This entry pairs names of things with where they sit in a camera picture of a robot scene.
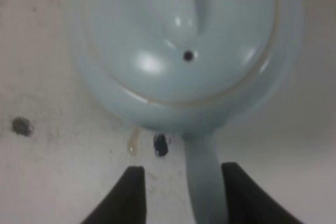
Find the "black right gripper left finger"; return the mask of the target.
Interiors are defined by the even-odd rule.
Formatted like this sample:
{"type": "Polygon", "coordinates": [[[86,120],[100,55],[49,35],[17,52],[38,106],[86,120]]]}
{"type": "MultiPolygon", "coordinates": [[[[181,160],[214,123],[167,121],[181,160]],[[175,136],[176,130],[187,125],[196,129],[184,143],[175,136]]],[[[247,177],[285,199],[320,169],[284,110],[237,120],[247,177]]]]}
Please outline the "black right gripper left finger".
{"type": "Polygon", "coordinates": [[[145,169],[128,167],[82,223],[146,223],[145,169]]]}

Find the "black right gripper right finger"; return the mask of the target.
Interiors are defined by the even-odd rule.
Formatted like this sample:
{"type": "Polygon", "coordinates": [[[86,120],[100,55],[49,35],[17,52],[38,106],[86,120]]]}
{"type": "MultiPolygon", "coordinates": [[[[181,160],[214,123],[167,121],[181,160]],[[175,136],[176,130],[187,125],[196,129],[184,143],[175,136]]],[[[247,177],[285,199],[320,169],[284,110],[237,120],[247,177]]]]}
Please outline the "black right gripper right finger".
{"type": "Polygon", "coordinates": [[[221,169],[225,181],[229,223],[301,223],[270,197],[237,163],[222,163],[221,169]]]}

